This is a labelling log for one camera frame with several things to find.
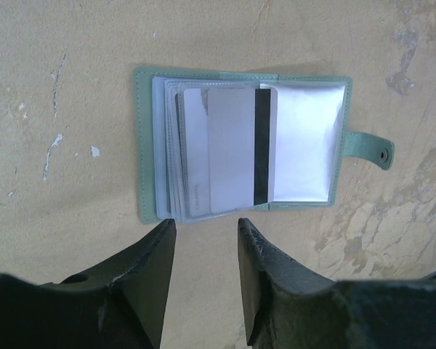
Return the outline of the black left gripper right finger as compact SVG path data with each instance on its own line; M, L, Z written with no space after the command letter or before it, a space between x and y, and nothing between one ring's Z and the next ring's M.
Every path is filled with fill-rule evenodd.
M332 281L238 221L247 344L253 348L436 348L436 272Z

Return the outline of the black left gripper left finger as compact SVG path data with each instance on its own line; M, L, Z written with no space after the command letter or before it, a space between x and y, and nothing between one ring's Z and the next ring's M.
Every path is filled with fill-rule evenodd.
M0 273L0 348L159 348L176 236L164 220L59 284Z

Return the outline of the teal leather card holder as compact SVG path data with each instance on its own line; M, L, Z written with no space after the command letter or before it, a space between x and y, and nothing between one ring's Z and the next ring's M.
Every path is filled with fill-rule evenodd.
M199 88L208 114L208 91L274 88L273 200L248 209L190 216L183 92ZM237 211L299 209L335 202L343 158L391 167L394 144L347 128L352 80L346 76L292 76L141 66L134 71L141 219L189 223Z

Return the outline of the white magnetic stripe card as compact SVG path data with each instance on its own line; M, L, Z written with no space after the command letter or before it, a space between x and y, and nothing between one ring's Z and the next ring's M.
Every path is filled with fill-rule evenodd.
M248 209L273 200L274 88L208 91L211 212Z

